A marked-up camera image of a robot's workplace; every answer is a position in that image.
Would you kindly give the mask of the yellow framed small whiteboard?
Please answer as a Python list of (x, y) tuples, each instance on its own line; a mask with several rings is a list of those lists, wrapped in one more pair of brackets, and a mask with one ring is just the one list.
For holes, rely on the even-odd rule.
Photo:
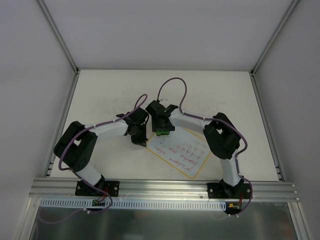
[(207, 142), (182, 127), (168, 135), (153, 134), (147, 149), (190, 179), (195, 179), (211, 154)]

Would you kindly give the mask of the green bone-shaped eraser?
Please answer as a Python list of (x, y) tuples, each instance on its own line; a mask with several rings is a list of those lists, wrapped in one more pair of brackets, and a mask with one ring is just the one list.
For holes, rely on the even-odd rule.
[(156, 131), (156, 136), (167, 136), (170, 134), (170, 131)]

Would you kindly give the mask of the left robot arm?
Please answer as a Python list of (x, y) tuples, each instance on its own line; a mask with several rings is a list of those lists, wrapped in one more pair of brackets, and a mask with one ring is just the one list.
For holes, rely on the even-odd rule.
[(127, 114), (118, 114), (116, 119), (84, 125), (79, 121), (72, 122), (53, 149), (59, 158), (60, 170), (71, 170), (86, 189), (94, 196), (107, 189), (105, 178), (91, 164), (91, 157), (96, 143), (114, 137), (130, 136), (134, 145), (147, 146), (147, 122), (149, 114), (141, 107)]

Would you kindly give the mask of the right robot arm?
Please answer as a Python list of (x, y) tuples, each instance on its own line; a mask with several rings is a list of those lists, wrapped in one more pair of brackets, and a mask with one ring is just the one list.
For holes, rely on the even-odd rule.
[(236, 152), (242, 135), (225, 114), (219, 112), (212, 118), (200, 117), (184, 112), (176, 105), (164, 107), (157, 100), (152, 101), (145, 110), (151, 116), (151, 129), (157, 136), (169, 135), (177, 127), (203, 134), (222, 167), (223, 177), (216, 189), (228, 198), (235, 198), (241, 193), (244, 180), (239, 175)]

